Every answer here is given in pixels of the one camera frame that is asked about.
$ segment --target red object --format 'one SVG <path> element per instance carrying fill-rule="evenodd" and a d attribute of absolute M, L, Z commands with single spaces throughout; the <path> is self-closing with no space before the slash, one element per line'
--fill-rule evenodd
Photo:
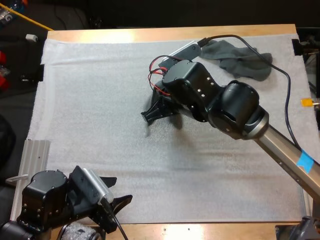
<path fill-rule="evenodd" d="M 7 90 L 9 88 L 9 86 L 10 86 L 9 82 L 3 76 L 0 76 L 0 90 L 1 90 L 1 92 Z"/>
<path fill-rule="evenodd" d="M 6 62 L 7 62 L 7 57 L 6 57 L 6 55 L 5 55 L 2 51 L 0 51 L 0 64 L 1 64 L 1 65 L 5 65 Z"/>

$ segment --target metal robot arm tube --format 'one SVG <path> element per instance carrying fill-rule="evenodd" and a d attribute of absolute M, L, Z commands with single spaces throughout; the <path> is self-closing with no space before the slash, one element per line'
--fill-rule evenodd
<path fill-rule="evenodd" d="M 316 202 L 320 202 L 320 165 L 316 161 L 312 159 L 313 162 L 310 162 L 309 159 L 307 163 L 299 162 L 303 153 L 271 125 L 254 141 Z"/>

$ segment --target wooden table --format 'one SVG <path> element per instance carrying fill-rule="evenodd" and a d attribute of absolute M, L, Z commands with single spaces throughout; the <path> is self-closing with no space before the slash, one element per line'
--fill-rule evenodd
<path fill-rule="evenodd" d="M 136 43 L 201 39 L 225 34 L 260 36 L 296 33 L 294 24 L 277 24 L 49 31 L 48 39 L 70 43 Z M 297 223 L 124 224 L 123 229 L 130 240 L 275 240 L 275 225 L 279 224 Z M 51 239 L 57 239 L 59 230 L 52 231 Z M 107 235 L 107 240 L 122 239 L 118 229 Z"/>

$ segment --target black connector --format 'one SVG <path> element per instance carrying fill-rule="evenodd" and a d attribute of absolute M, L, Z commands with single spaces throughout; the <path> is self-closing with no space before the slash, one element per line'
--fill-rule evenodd
<path fill-rule="evenodd" d="M 200 41 L 197 42 L 197 44 L 202 48 L 204 45 L 207 45 L 209 43 L 210 39 L 207 37 L 201 39 Z"/>

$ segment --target yellow pole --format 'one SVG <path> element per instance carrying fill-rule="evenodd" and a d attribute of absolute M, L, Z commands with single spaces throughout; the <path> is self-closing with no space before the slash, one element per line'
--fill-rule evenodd
<path fill-rule="evenodd" d="M 25 20 L 27 20 L 27 21 L 35 24 L 35 25 L 38 25 L 38 26 L 41 27 L 41 28 L 44 28 L 44 29 L 46 29 L 46 30 L 48 30 L 48 31 L 54 31 L 52 28 L 47 27 L 47 26 L 45 26 L 45 25 L 43 25 L 43 24 L 41 24 L 41 23 L 39 23 L 39 22 L 37 22 L 37 21 L 35 21 L 35 20 L 32 20 L 31 18 L 29 18 L 29 17 L 27 17 L 27 16 L 25 16 L 25 15 L 22 15 L 20 12 L 17 12 L 17 11 L 15 11 L 15 10 L 7 7 L 6 5 L 3 5 L 2 3 L 0 3 L 0 7 L 8 10 L 8 11 L 11 12 L 11 13 L 14 13 L 15 15 L 17 15 L 17 16 L 19 16 L 19 17 L 21 17 L 21 18 L 23 18 L 23 19 L 25 19 Z"/>

